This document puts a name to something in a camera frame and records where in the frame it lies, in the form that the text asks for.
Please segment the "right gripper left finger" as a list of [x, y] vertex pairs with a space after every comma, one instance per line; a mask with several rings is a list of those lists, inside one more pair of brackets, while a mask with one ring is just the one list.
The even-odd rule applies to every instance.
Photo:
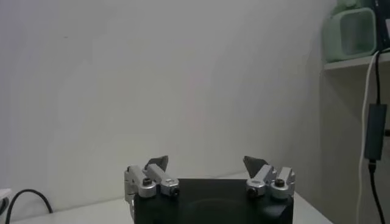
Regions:
[[170, 177], [166, 173], [168, 156], [150, 159], [141, 168], [131, 165], [124, 171], [125, 201], [132, 201], [136, 195], [141, 198], [152, 198], [160, 193], [168, 197], [178, 197], [180, 184], [177, 178]]

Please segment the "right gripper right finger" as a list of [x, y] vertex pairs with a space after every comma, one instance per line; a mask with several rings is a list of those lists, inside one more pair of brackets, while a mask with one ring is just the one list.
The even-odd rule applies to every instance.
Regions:
[[249, 198], [259, 198], [270, 193], [274, 199], [294, 196], [296, 175], [292, 168], [282, 167], [278, 172], [265, 160], [245, 156], [243, 163], [248, 171], [246, 192]]

